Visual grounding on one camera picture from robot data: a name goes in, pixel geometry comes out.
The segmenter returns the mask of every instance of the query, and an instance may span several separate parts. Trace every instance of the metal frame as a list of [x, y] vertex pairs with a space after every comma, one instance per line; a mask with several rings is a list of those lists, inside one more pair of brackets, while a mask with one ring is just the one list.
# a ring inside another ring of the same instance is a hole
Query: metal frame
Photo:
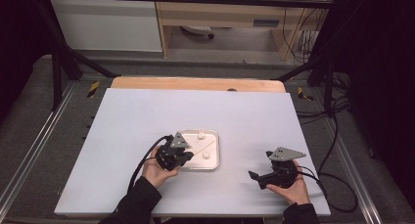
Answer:
[[[352, 4], [346, 2], [330, 2], [330, 1], [307, 1], [307, 0], [117, 0], [117, 1], [153, 1], [153, 2], [175, 2], [175, 3], [200, 3], [200, 4], [223, 4], [223, 5], [246, 5], [246, 6], [264, 6], [264, 7], [291, 7], [291, 8], [316, 8], [316, 9], [351, 9]], [[52, 19], [52, 16], [45, 7], [45, 0], [31, 0], [34, 7], [37, 9], [42, 20], [47, 25], [52, 37], [53, 46], [56, 51], [53, 51], [54, 59], [54, 106], [53, 110], [61, 101], [62, 87], [61, 75], [58, 71], [63, 67], [69, 79], [79, 79], [82, 76], [76, 61], [80, 61], [87, 66], [97, 70], [106, 77], [117, 77], [120, 74], [107, 71], [103, 67], [88, 60], [80, 55], [67, 44], [64, 36], [61, 33], [59, 25]]]
[[42, 152], [49, 136], [51, 135], [55, 125], [62, 115], [65, 107], [67, 106], [69, 99], [72, 95], [74, 88], [77, 86], [77, 81], [72, 81], [66, 88], [64, 98], [60, 105], [54, 112], [51, 112], [46, 120], [43, 128], [40, 130], [26, 156], [24, 157], [21, 165], [16, 171], [15, 175], [7, 185], [6, 189], [0, 196], [0, 223], [6, 217], [7, 212], [12, 206], [13, 201], [19, 193], [19, 190], [23, 186], [25, 179], [27, 178], [31, 168], [34, 166], [37, 158]]

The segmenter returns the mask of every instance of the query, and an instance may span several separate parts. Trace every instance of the cable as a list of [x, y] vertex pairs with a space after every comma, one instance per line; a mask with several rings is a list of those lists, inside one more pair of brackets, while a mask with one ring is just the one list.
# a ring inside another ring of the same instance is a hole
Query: cable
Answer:
[[[328, 153], [325, 155], [325, 157], [323, 159], [323, 162], [320, 164], [320, 167], [317, 170], [317, 175], [318, 176], [328, 176], [328, 177], [334, 178], [334, 179], [336, 179], [336, 180], [344, 183], [351, 190], [351, 192], [352, 192], [353, 199], [354, 199], [353, 207], [352, 208], [340, 208], [340, 207], [337, 207], [337, 206], [333, 205], [332, 203], [330, 203], [328, 201], [328, 193], [327, 193], [327, 191], [326, 191], [323, 183], [319, 179], [317, 179], [315, 177], [314, 173], [310, 169], [308, 169], [306, 167], [300, 166], [301, 168], [305, 168], [308, 171], [310, 171], [312, 175], [307, 174], [307, 173], [302, 173], [302, 172], [299, 172], [299, 174], [302, 174], [304, 176], [308, 176], [308, 177], [310, 177], [310, 178], [312, 178], [312, 179], [314, 179], [316, 181], [317, 185], [321, 188], [321, 191], [323, 192], [324, 197], [327, 200], [327, 204], [330, 207], [332, 207], [333, 209], [335, 209], [337, 211], [341, 211], [341, 212], [353, 212], [353, 211], [355, 211], [357, 209], [357, 206], [358, 206], [358, 198], [357, 198], [357, 195], [356, 195], [355, 191], [351, 188], [351, 186], [349, 185], [349, 183], [347, 181], [345, 181], [345, 180], [343, 180], [343, 179], [335, 176], [335, 175], [321, 172], [323, 166], [325, 165], [328, 157], [330, 156], [330, 154], [331, 154], [332, 150], [334, 149], [334, 146], [336, 145], [336, 142], [337, 142], [337, 138], [338, 138], [338, 134], [339, 134], [339, 124], [337, 122], [336, 113], [337, 112], [341, 112], [341, 111], [343, 111], [343, 110], [345, 110], [345, 109], [347, 109], [349, 107], [348, 100], [343, 101], [343, 102], [340, 102], [340, 100], [343, 100], [343, 99], [346, 99], [346, 96], [341, 96], [340, 98], [336, 99], [335, 102], [333, 103], [333, 107], [332, 107], [332, 110], [331, 110], [331, 115], [333, 116], [333, 119], [335, 121], [335, 126], [336, 126], [335, 136], [334, 136], [333, 142], [332, 142], [332, 144], [330, 146], [330, 149], [329, 149]], [[305, 122], [305, 123], [302, 123], [302, 124], [310, 123], [310, 122], [313, 122], [313, 121], [318, 120], [320, 118], [323, 118], [323, 117], [328, 116], [328, 112], [300, 112], [300, 111], [298, 111], [296, 113], [298, 114], [299, 119], [302, 119], [302, 118], [313, 118], [314, 117], [314, 119], [312, 119], [311, 121], [308, 121], [308, 122]]]
[[338, 181], [340, 181], [340, 182], [344, 183], [344, 184], [348, 187], [348, 189], [351, 191], [351, 193], [353, 194], [354, 204], [353, 204], [353, 207], [352, 207], [352, 208], [349, 208], [349, 209], [339, 208], [339, 207], [337, 207], [337, 206], [333, 205], [332, 203], [330, 203], [329, 201], [327, 201], [327, 204], [328, 204], [329, 206], [331, 206], [333, 209], [335, 209], [335, 210], [337, 210], [337, 211], [340, 211], [340, 212], [354, 212], [354, 211], [357, 209], [357, 206], [358, 206], [358, 198], [357, 198], [357, 194], [356, 194], [356, 192], [353, 190], [353, 188], [349, 185], [349, 183], [348, 183], [347, 181], [345, 181], [345, 180], [343, 180], [343, 179], [341, 179], [340, 177], [337, 177], [337, 176], [335, 176], [335, 175], [329, 174], [329, 173], [319, 173], [318, 175], [319, 175], [320, 177], [321, 177], [321, 176], [328, 176], [328, 177], [334, 178], [334, 179], [336, 179], [336, 180], [338, 180]]
[[137, 168], [135, 169], [134, 173], [131, 176], [131, 180], [130, 180], [129, 185], [128, 185], [127, 193], [129, 193], [132, 190], [132, 188], [134, 187], [134, 182], [135, 182], [135, 179], [137, 177], [137, 174], [140, 171], [141, 167], [143, 166], [144, 162], [146, 161], [146, 158], [149, 156], [149, 153], [156, 147], [156, 145], [159, 142], [161, 142], [162, 140], [167, 140], [168, 138], [170, 138], [170, 136], [164, 136], [164, 137], [159, 138], [156, 141], [156, 143], [146, 152], [146, 154], [141, 159], [140, 163], [138, 163]]
[[287, 7], [286, 7], [286, 8], [284, 8], [284, 18], [283, 18], [283, 38], [284, 38], [285, 43], [286, 43], [286, 44], [287, 44], [287, 46], [288, 46], [288, 49], [290, 50], [290, 53], [293, 55], [293, 58], [294, 58], [296, 61], [298, 61], [298, 62], [300, 62], [300, 63], [301, 63], [301, 60], [298, 60], [298, 56], [296, 56], [296, 54], [293, 52], [293, 49], [291, 49], [291, 46], [290, 46], [290, 44], [288, 43], [287, 38], [286, 38], [286, 36], [285, 36], [285, 20], [286, 20], [286, 17], [287, 17]]
[[320, 50], [315, 52], [314, 57], [321, 55], [321, 52], [324, 51], [329, 44], [333, 42], [333, 40], [339, 35], [339, 33], [343, 32], [343, 29], [346, 28], [346, 26], [350, 23], [350, 21], [353, 19], [353, 17], [356, 15], [357, 11], [360, 9], [360, 7], [363, 5], [364, 0], [361, 0], [355, 10], [351, 13], [351, 15], [347, 18], [347, 20], [340, 26], [339, 29], [336, 30], [336, 32], [332, 35], [332, 37], [320, 48]]

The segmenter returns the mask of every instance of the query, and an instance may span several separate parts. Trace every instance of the floor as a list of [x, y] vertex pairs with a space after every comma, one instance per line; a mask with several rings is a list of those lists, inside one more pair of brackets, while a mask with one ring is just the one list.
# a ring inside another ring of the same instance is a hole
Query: floor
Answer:
[[[277, 50], [269, 39], [269, 30], [218, 28], [214, 30], [214, 33], [215, 38], [209, 40], [207, 37], [188, 34], [176, 27], [173, 30], [170, 53], [166, 59], [160, 54], [114, 52], [86, 52], [86, 54], [103, 67], [124, 75], [269, 79], [278, 77], [300, 64], [294, 59], [286, 62], [278, 59]], [[58, 122], [51, 125], [47, 140], [41, 142], [42, 151], [31, 154], [35, 160], [34, 163], [21, 164], [27, 152], [32, 152], [33, 142], [43, 124], [51, 116], [53, 83], [50, 60], [45, 58], [36, 63], [34, 73], [22, 95], [15, 102], [9, 116], [0, 125], [0, 154], [2, 155], [0, 189], [3, 195], [10, 190], [9, 182], [14, 178], [19, 166], [27, 165], [30, 170], [29, 173], [23, 175], [23, 180], [17, 187], [18, 194], [7, 198], [1, 197], [0, 213], [2, 215], [7, 213], [4, 223], [12, 223], [12, 221], [49, 223], [51, 220], [53, 223], [70, 223], [73, 221], [54, 214], [53, 210], [82, 147], [83, 138], [87, 136], [88, 125], [93, 123], [92, 116], [99, 107], [105, 89], [111, 85], [110, 79], [98, 75], [88, 67], [81, 68], [85, 72], [81, 81], [66, 82], [73, 86], [73, 94], [68, 99], [65, 110], [59, 115]], [[321, 103], [318, 99], [322, 93], [321, 88], [309, 88], [305, 82], [308, 75], [308, 72], [304, 72], [285, 82], [285, 86], [292, 94], [298, 112], [319, 112]], [[96, 95], [94, 98], [86, 98], [89, 88], [96, 80], [100, 81]], [[299, 87], [302, 88], [307, 98], [299, 98]], [[344, 90], [336, 90], [335, 97], [341, 97], [343, 92]], [[322, 223], [415, 223], [413, 210], [394, 184], [382, 161], [369, 157], [367, 145], [352, 112], [340, 112], [337, 119], [340, 132], [337, 142], [349, 152], [381, 221], [368, 220], [365, 217], [367, 210], [361, 209], [362, 202], [357, 210], [351, 213], [344, 213], [333, 208], [331, 209], [332, 215], [321, 217], [320, 221]], [[302, 118], [300, 123], [317, 167], [332, 144], [333, 127], [331, 125], [333, 121], [321, 118], [309, 122], [311, 120], [312, 118]], [[323, 171], [352, 182], [348, 179], [339, 144], [329, 156]], [[325, 186], [330, 195], [328, 197], [330, 203], [343, 209], [353, 206], [353, 195], [344, 184], [330, 177], [321, 177], [321, 179], [327, 184]], [[280, 222], [280, 218], [266, 219], [266, 223], [269, 224]]]

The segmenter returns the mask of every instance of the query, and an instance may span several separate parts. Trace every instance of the white table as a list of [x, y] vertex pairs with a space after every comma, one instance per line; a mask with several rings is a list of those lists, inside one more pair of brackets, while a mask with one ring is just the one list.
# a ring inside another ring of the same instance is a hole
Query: white table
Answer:
[[[220, 164], [167, 180], [154, 216], [280, 216], [284, 199], [248, 174], [271, 172], [265, 152], [277, 147], [306, 153], [298, 162], [315, 173], [289, 94], [108, 89], [55, 212], [113, 212], [144, 153], [181, 129], [215, 130]], [[305, 182], [317, 214], [330, 215], [316, 183]]]

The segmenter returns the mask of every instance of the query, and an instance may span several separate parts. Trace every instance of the wooden edge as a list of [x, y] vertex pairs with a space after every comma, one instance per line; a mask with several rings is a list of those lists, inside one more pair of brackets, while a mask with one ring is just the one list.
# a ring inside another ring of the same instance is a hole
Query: wooden edge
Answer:
[[173, 89], [222, 90], [242, 92], [286, 93], [284, 84], [277, 80], [188, 78], [188, 77], [127, 77], [114, 79], [111, 88], [118, 89]]

